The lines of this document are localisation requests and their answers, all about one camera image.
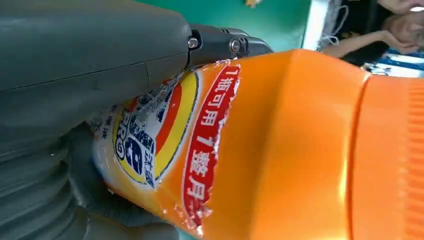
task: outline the detergent bottle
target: detergent bottle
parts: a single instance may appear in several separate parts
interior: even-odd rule
[[[205,240],[424,239],[424,81],[293,50],[98,117],[111,191]]]

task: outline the finger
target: finger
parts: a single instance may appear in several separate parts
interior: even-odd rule
[[[396,13],[405,14],[415,7],[424,7],[424,0],[400,0]]]
[[[418,46],[402,47],[401,49],[399,49],[399,53],[401,53],[401,54],[411,54],[411,53],[417,52],[419,49],[420,48]]]

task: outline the peeling label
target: peeling label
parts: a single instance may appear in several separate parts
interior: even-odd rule
[[[189,144],[183,179],[183,203],[197,229],[210,214],[214,167],[218,162],[220,134],[228,117],[230,103],[239,85],[240,66],[226,66],[211,85],[200,108]]]

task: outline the green background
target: green background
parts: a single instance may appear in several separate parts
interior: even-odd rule
[[[139,0],[182,14],[191,24],[241,29],[274,51],[300,48],[310,0],[263,0],[255,8],[244,0]],[[181,231],[181,240],[194,238]]]

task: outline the person's hand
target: person's hand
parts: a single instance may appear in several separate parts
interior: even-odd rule
[[[384,8],[395,14],[405,14],[415,7],[424,7],[424,0],[378,0]]]
[[[411,42],[400,42],[389,31],[381,31],[381,41],[396,49],[400,54],[411,54],[419,50],[419,47]]]

